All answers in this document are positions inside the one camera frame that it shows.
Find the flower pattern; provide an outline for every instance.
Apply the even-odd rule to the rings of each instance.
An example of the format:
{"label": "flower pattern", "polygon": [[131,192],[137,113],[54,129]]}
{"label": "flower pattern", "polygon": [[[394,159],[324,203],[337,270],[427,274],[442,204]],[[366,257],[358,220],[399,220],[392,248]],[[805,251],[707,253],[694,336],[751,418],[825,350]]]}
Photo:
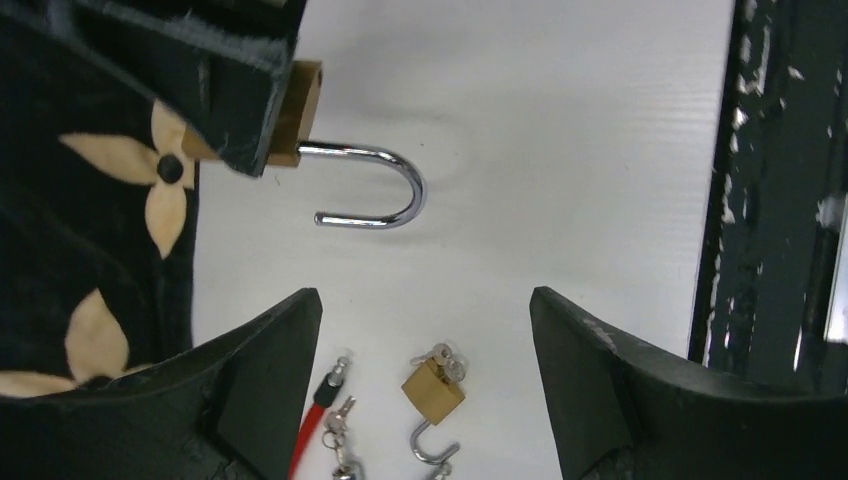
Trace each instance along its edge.
{"label": "flower pattern", "polygon": [[27,398],[73,390],[93,379],[115,379],[147,368],[126,369],[130,347],[99,289],[88,294],[71,314],[65,352],[73,378],[37,372],[0,372],[0,395]]}
{"label": "flower pattern", "polygon": [[182,150],[186,124],[161,102],[153,104],[151,150],[123,135],[69,133],[59,141],[101,172],[133,185],[150,185],[144,218],[150,238],[164,259],[186,221],[185,189],[194,188],[195,162]]}

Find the table surface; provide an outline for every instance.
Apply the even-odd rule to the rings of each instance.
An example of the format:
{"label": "table surface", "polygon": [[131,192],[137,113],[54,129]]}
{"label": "table surface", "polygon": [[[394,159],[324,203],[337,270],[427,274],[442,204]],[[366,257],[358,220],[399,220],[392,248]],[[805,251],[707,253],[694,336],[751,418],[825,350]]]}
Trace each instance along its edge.
{"label": "table surface", "polygon": [[[409,187],[379,166],[307,158],[252,180],[201,168],[195,340],[317,287],[312,386],[351,350],[352,445],[372,479],[423,478],[409,360],[450,340],[467,400],[422,437],[456,440],[466,480],[561,478],[530,331],[534,287],[686,351],[732,2],[310,0],[297,51],[325,65],[312,137],[379,145],[430,187],[412,223],[318,228],[316,210],[384,213]],[[300,479],[329,478],[317,442]]]}

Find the scratched black metal bar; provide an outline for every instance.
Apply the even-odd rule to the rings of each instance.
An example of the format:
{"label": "scratched black metal bar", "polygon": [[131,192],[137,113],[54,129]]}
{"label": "scratched black metal bar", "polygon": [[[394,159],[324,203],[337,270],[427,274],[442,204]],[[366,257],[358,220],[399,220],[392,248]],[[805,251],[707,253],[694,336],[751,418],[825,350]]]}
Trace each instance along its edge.
{"label": "scratched black metal bar", "polygon": [[838,234],[817,212],[846,190],[848,2],[737,3],[689,356],[844,389],[822,339]]}

